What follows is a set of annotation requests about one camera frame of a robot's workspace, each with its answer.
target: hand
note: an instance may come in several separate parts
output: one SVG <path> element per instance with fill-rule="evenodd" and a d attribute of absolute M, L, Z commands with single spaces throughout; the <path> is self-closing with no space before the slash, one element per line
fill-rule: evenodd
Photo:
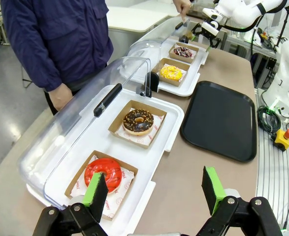
<path fill-rule="evenodd" d="M 182 15 L 183 20 L 192 5 L 189 0 L 173 0 L 178 13 Z"/>
<path fill-rule="evenodd" d="M 71 90 L 65 84 L 48 93 L 57 111 L 60 111 L 73 97 Z"/>

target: person's leg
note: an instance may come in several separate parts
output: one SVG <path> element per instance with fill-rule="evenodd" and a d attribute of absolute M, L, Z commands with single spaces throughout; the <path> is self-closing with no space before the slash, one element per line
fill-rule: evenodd
<path fill-rule="evenodd" d="M 74 95 L 77 94 L 78 92 L 79 92 L 79 90 L 78 90 L 78 91 L 75 91 L 75 92 L 72 92 L 72 95 L 74 96 Z M 50 108 L 52 114 L 55 115 L 56 113 L 58 113 L 58 111 L 57 111 L 57 109 L 54 107 L 54 105 L 52 104 L 52 101 L 51 101 L 51 99 L 50 99 L 50 97 L 49 97 L 49 94 L 48 94 L 47 92 L 44 92 L 44 93 L 45 93 L 45 97 L 46 97 L 47 103 L 48 103 L 48 105 L 49 105 L 49 108 Z"/>

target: concrete floor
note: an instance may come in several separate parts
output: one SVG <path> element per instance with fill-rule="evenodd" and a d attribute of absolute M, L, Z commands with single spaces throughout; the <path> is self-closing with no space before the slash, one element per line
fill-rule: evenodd
<path fill-rule="evenodd" d="M 21 64 L 11 47 L 0 45 L 0 163 L 47 107 L 42 89 L 23 88 Z"/>

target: black tray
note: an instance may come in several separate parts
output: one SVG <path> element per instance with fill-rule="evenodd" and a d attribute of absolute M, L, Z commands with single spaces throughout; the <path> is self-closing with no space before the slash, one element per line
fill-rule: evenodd
<path fill-rule="evenodd" d="M 195 146 L 249 162 L 257 152 L 255 105 L 242 93 L 209 81 L 199 82 L 180 133 Z"/>

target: corrugated metal surface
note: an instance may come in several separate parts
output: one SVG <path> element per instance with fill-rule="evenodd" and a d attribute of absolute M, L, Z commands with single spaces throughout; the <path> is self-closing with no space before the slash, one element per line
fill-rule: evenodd
<path fill-rule="evenodd" d="M 272 145 L 270 135 L 259 131 L 259 167 L 257 196 L 268 199 L 279 224 L 283 224 L 289 209 L 289 149 L 280 151 Z"/>

